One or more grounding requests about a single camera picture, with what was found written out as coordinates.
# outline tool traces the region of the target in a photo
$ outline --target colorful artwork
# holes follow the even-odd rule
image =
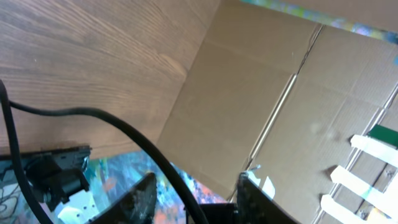
[[[199,183],[184,171],[176,168],[199,203],[222,203],[223,198]],[[110,158],[95,159],[89,162],[85,176],[90,183],[98,210],[102,212],[127,192],[147,172],[154,172],[157,177],[157,205],[154,223],[185,223],[184,205],[170,185],[165,175],[155,162],[144,152],[131,152]],[[0,210],[0,224],[3,223],[38,223],[29,206],[19,191],[10,191],[3,195],[2,204],[12,203],[12,207]],[[42,205],[54,223],[62,223],[55,218],[46,205]]]
[[[300,6],[287,4],[277,0],[241,0],[242,2],[255,4],[257,6],[266,7],[279,12],[284,12],[293,16],[298,16],[314,22],[319,22],[328,26],[348,30],[357,34],[373,37],[398,44],[398,36],[396,33],[375,29],[364,24],[354,23],[346,19],[328,16],[324,13],[304,9]]]

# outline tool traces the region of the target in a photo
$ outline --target cardboard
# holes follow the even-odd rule
[[[228,197],[316,26],[223,2],[157,143],[166,157]],[[395,88],[396,55],[397,46],[381,40],[332,27],[320,32],[253,164],[298,221],[316,220],[320,196],[334,187],[328,170],[348,165],[349,137],[368,128]],[[352,172],[373,185],[384,165],[362,155]],[[333,199],[355,212],[362,199],[345,190]],[[326,214],[320,221],[336,220]]]
[[[166,157],[228,197],[315,26],[224,2],[157,143]]]
[[[283,0],[283,2],[360,22],[379,29],[398,32],[395,0]]]

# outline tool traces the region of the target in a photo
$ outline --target black cable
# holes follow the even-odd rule
[[[30,189],[29,183],[26,176],[23,173],[21,165],[21,157],[19,154],[19,146],[17,142],[17,135],[14,126],[14,120],[12,119],[11,107],[41,116],[69,116],[69,115],[87,115],[98,119],[101,119],[115,128],[120,129],[125,135],[127,135],[131,140],[133,140],[141,149],[143,149],[159,166],[161,171],[170,181],[171,185],[174,187],[178,196],[181,198],[182,202],[185,204],[187,210],[193,218],[195,223],[208,224],[205,214],[200,208],[199,204],[195,200],[191,191],[179,176],[174,167],[170,162],[163,156],[163,154],[153,145],[144,135],[142,135],[138,130],[133,128],[131,125],[122,121],[121,119],[96,108],[69,108],[64,110],[40,110],[36,108],[31,108],[30,106],[25,106],[19,103],[15,103],[8,100],[7,92],[2,81],[0,81],[0,100],[3,108],[4,119],[6,120],[7,131],[9,133],[10,151],[12,157],[12,163],[14,164],[14,171],[17,176],[18,183],[20,185],[21,191],[31,207],[33,213],[37,217],[40,223],[51,223],[48,216],[44,213],[39,203],[33,196]]]
[[[12,166],[14,168],[15,177],[17,178],[21,192],[25,197],[27,204],[35,214],[36,218],[41,224],[51,224],[50,218],[44,212],[36,198],[34,197],[30,185],[24,173],[22,167],[21,154],[19,152],[19,144],[17,138],[17,132],[15,129],[14,118],[12,117],[10,102],[7,96],[7,90],[3,82],[0,80],[0,102],[2,113],[4,116],[4,122],[6,123],[6,129],[8,134],[8,142],[11,153]]]

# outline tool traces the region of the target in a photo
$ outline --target black plastic object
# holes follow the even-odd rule
[[[26,152],[21,154],[22,167],[26,170],[27,165],[33,164],[43,157],[50,156],[61,169],[79,169],[84,172],[90,157],[90,146],[76,146],[64,149],[53,149],[44,152]],[[0,156],[0,188],[16,184],[11,156]]]
[[[51,212],[60,202],[69,202],[73,194],[89,191],[80,168],[62,169],[52,156],[41,157],[27,165],[26,177],[33,185],[36,199],[45,202]]]
[[[156,193],[155,174],[148,173],[100,217],[89,222],[151,224],[155,215]]]
[[[209,203],[201,204],[200,208],[206,215],[209,224],[240,224],[238,207],[235,203]],[[188,211],[186,211],[187,224],[195,224]]]
[[[250,224],[294,224],[292,217],[286,214],[253,184],[247,173],[239,175],[237,184],[237,203],[242,223]]]

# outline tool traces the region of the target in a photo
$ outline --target wood grain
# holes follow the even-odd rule
[[[101,108],[156,142],[218,3],[2,0],[0,78],[11,100]],[[138,149],[94,118],[13,112],[23,151],[88,143],[103,157]],[[0,153],[8,154],[3,120],[0,127]]]

